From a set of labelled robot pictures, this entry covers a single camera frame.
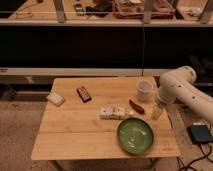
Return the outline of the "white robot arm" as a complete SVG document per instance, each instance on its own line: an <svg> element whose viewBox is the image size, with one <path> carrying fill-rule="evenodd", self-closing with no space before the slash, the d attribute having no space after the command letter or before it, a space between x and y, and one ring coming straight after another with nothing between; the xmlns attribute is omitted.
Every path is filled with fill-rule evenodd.
<svg viewBox="0 0 213 171"><path fill-rule="evenodd" d="M165 106L178 99L213 124L213 97L193 86L196 78L196 72L190 66L182 66L164 72L160 75L160 86L155 96L155 102Z"/></svg>

